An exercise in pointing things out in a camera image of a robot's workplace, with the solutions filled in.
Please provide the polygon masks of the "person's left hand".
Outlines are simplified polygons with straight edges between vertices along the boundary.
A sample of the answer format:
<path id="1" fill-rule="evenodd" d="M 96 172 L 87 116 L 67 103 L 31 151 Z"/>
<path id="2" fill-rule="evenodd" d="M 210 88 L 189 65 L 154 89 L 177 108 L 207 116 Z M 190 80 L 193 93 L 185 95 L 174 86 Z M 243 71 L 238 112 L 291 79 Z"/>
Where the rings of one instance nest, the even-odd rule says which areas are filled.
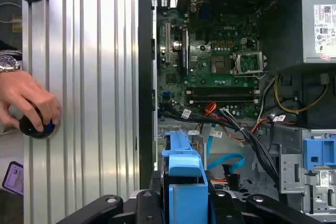
<path id="1" fill-rule="evenodd" d="M 1 73 L 1 123 L 19 128 L 19 121 L 9 112 L 11 105 L 20 109 L 39 132 L 49 122 L 59 123 L 60 105 L 57 99 L 41 88 L 30 74 L 21 70 Z"/>

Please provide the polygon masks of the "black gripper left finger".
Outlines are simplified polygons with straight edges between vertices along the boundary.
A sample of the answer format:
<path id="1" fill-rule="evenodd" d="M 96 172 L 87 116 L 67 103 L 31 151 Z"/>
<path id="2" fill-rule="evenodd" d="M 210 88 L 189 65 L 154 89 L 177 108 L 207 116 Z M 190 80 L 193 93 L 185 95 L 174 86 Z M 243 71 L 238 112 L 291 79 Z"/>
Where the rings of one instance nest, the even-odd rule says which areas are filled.
<path id="1" fill-rule="evenodd" d="M 117 195 L 104 195 L 59 223 L 160 223 L 159 199 L 159 195 L 150 190 L 137 190 L 127 200 Z"/>

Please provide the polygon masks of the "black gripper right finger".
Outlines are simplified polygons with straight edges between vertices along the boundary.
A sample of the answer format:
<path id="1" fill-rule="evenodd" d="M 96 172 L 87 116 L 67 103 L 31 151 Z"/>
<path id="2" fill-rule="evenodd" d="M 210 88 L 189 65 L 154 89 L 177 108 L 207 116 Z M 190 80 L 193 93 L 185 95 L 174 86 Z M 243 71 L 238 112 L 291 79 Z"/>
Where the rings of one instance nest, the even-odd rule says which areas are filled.
<path id="1" fill-rule="evenodd" d="M 237 203 L 227 191 L 209 195 L 210 223 L 319 223 L 312 217 L 290 208 L 266 195 L 254 194 Z"/>

